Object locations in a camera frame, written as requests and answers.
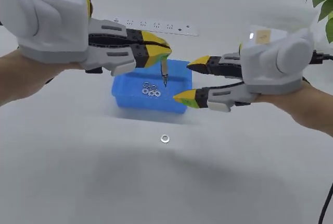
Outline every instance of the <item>white surface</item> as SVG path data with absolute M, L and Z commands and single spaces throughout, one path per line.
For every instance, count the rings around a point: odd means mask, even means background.
M 95 16 L 187 21 L 200 37 L 160 35 L 171 58 L 238 49 L 247 21 L 295 29 L 304 0 L 93 0 Z M 1 53 L 16 40 L 0 30 Z M 333 93 L 333 64 L 306 77 Z M 194 86 L 233 82 L 194 74 Z M 112 77 L 68 71 L 0 109 L 0 222 L 4 224 L 311 224 L 333 180 L 333 140 L 271 105 L 179 117 L 121 110 Z M 171 141 L 160 142 L 162 134 Z M 326 223 L 333 221 L 329 208 Z
M 162 21 L 151 18 L 134 18 L 127 17 L 108 17 L 108 20 L 126 25 L 135 30 L 146 30 L 151 32 L 169 33 L 177 35 L 193 35 L 198 36 L 198 30 L 190 23 L 176 21 Z

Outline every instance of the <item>yellow fingertip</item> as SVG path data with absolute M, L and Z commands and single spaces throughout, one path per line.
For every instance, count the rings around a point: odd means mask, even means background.
M 87 5 L 88 5 L 88 16 L 90 18 L 91 15 L 90 0 L 87 0 Z
M 157 37 L 153 33 L 150 33 L 148 31 L 141 31 L 141 34 L 145 42 L 154 42 L 170 47 L 164 39 Z
M 196 102 L 196 91 L 197 90 L 195 90 L 195 89 L 183 91 L 182 93 L 174 95 L 173 99 L 176 102 L 182 103 L 186 106 L 189 106 L 189 107 L 192 107 L 192 108 L 199 108 L 199 105 Z
M 146 45 L 149 58 L 146 62 L 145 68 L 148 68 L 162 59 L 167 59 L 172 53 L 170 48 L 164 48 L 159 45 Z
M 189 65 L 193 65 L 193 64 L 206 64 L 209 60 L 210 56 L 203 56 L 203 57 L 200 57 L 196 60 L 194 60 L 193 62 L 189 63 Z
M 241 48 L 243 47 L 243 43 L 240 43 L 239 48 L 238 48 L 238 54 L 240 55 Z

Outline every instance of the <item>power strip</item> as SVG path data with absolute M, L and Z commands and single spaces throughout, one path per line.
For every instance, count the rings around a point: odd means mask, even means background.
M 198 36 L 198 30 L 189 23 L 171 22 L 153 19 L 133 19 L 127 17 L 113 17 L 114 22 L 125 25 L 129 29 L 145 30 L 177 35 Z

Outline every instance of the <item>blue container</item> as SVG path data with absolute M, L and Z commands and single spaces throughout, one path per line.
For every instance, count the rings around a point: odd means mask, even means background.
M 165 88 L 161 76 L 161 65 L 157 63 L 149 68 L 137 68 L 131 73 L 114 78 L 112 95 L 119 107 L 144 108 L 183 114 L 187 106 L 176 102 L 173 96 L 192 89 L 192 72 L 187 69 L 187 61 L 168 60 L 168 85 Z M 143 94 L 144 82 L 156 85 L 161 96 Z

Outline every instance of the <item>forearm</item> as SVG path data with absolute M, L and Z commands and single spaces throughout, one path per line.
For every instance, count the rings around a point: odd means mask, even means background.
M 300 125 L 325 132 L 333 137 L 333 96 L 308 83 L 289 95 L 262 95 L 258 102 L 272 103 L 291 115 Z
M 77 68 L 78 64 L 42 64 L 13 51 L 0 58 L 0 106 L 28 97 L 62 71 Z

